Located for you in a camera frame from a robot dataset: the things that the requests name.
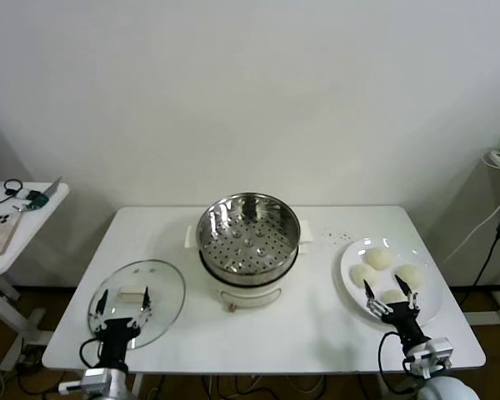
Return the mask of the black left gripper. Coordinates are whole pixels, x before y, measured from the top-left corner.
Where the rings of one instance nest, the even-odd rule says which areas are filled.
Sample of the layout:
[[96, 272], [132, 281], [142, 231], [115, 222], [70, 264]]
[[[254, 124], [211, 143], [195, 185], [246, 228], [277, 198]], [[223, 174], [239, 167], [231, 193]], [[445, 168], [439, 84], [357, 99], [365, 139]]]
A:
[[[88, 314], [89, 327], [93, 333], [102, 329], [103, 315], [108, 300], [108, 290], [97, 300], [93, 312]], [[96, 334], [102, 344], [96, 368], [126, 368], [125, 363], [128, 343], [138, 337], [143, 326], [152, 317], [151, 298], [148, 287], [145, 287], [142, 305], [136, 317], [113, 318], [105, 321], [105, 328]]]

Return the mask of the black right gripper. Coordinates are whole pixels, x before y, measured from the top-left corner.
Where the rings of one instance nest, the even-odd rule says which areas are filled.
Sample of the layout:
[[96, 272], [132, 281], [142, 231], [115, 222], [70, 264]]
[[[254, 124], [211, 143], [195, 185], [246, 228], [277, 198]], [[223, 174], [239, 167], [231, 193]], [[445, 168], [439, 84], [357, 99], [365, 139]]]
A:
[[417, 322], [420, 310], [418, 306], [418, 293], [413, 292], [409, 285], [397, 274], [395, 278], [406, 300], [391, 303], [388, 306], [375, 298], [370, 284], [366, 280], [363, 280], [367, 296], [367, 308], [372, 315], [381, 318], [384, 323], [390, 324], [397, 329], [401, 344], [404, 347], [415, 347], [427, 341], [427, 337]]

